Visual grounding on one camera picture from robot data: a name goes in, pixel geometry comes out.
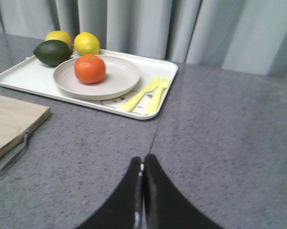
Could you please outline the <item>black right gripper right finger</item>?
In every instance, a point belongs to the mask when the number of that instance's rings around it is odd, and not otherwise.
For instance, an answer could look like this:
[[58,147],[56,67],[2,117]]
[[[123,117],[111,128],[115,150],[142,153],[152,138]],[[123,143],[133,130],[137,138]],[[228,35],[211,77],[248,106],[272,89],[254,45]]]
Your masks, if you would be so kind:
[[148,229],[220,229],[175,187],[157,157],[144,159],[144,203]]

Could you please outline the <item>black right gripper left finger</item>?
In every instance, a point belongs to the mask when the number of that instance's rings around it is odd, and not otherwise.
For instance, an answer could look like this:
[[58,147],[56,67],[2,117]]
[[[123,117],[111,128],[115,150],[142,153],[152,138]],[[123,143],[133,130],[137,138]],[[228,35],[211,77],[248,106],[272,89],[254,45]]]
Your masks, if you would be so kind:
[[77,226],[78,229],[140,229],[143,209],[143,163],[136,156],[103,205]]

